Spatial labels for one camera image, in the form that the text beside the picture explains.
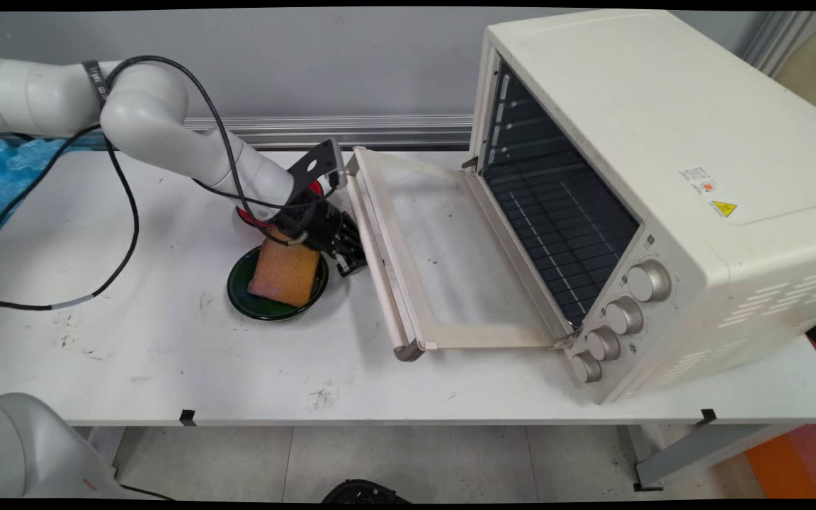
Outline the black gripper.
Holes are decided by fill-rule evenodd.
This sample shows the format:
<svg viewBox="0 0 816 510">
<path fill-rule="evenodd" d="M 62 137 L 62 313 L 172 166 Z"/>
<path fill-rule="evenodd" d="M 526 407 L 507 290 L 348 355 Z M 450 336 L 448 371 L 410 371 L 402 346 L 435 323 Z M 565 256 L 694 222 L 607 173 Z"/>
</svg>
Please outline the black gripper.
<svg viewBox="0 0 816 510">
<path fill-rule="evenodd" d="M 356 223 L 330 201 L 284 209 L 280 214 L 280 233 L 315 251 L 331 253 L 341 278 L 367 267 L 367 259 Z"/>
</svg>

